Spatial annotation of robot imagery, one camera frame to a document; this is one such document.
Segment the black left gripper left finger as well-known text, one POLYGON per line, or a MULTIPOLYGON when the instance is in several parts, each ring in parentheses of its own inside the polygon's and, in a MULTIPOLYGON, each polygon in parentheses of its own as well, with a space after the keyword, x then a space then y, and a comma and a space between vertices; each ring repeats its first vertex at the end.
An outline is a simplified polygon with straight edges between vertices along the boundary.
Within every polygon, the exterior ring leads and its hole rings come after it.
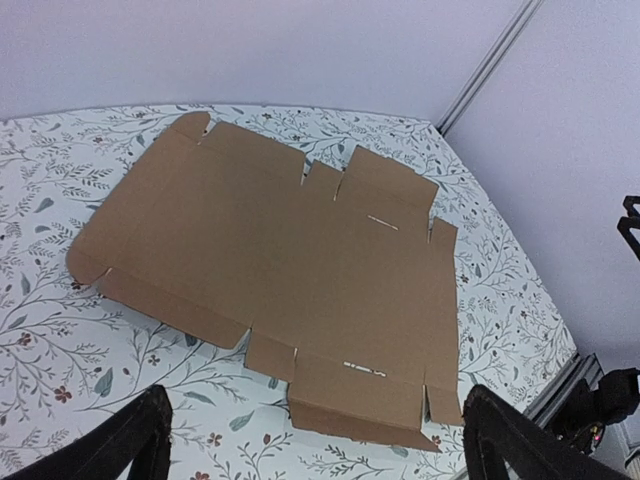
POLYGON ((154 384, 109 419, 60 450, 11 474, 11 479, 166 479, 173 409, 154 384))

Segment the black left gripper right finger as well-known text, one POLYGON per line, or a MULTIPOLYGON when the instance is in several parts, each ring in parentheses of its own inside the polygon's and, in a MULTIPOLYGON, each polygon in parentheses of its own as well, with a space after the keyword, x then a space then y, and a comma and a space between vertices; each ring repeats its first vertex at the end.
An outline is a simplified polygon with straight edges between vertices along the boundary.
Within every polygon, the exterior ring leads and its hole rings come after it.
POLYGON ((625 476, 559 441, 483 385, 463 409, 463 444, 471 479, 623 479, 625 476))

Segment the brown cardboard box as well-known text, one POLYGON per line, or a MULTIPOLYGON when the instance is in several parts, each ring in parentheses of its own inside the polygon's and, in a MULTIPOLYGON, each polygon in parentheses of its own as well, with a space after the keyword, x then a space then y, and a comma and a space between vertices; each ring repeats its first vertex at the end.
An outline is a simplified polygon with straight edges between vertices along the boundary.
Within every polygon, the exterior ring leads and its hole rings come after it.
POLYGON ((457 230, 431 181, 344 171, 205 112, 176 119, 74 239, 72 277, 285 381, 293 425, 426 451, 458 426, 457 230))

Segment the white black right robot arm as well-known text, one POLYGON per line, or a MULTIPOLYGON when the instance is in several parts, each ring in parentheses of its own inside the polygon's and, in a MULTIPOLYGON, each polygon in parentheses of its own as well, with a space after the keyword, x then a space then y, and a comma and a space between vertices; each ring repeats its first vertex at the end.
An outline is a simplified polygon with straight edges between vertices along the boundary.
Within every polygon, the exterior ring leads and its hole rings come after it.
POLYGON ((639 369, 626 368, 606 373, 591 390, 581 379, 553 417, 547 430, 584 454, 591 454, 602 440, 606 427, 622 422, 639 406, 639 369))

